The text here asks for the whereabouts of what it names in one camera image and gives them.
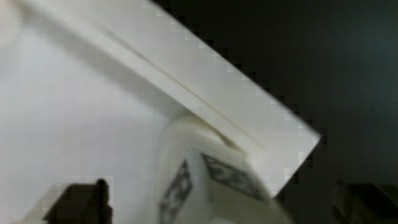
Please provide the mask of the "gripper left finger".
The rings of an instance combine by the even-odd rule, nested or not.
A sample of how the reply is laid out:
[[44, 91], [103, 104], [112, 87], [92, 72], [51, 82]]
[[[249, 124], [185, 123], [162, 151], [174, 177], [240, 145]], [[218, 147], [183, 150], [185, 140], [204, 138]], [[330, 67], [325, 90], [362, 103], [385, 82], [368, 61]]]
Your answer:
[[43, 217], [46, 224], [112, 224], [108, 183], [71, 184]]

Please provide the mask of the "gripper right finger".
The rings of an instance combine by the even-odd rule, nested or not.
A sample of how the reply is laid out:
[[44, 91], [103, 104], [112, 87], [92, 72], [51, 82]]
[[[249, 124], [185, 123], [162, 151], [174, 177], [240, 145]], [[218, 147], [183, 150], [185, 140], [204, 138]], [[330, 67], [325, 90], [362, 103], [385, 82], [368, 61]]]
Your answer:
[[339, 182], [332, 195], [332, 224], [398, 224], [398, 186]]

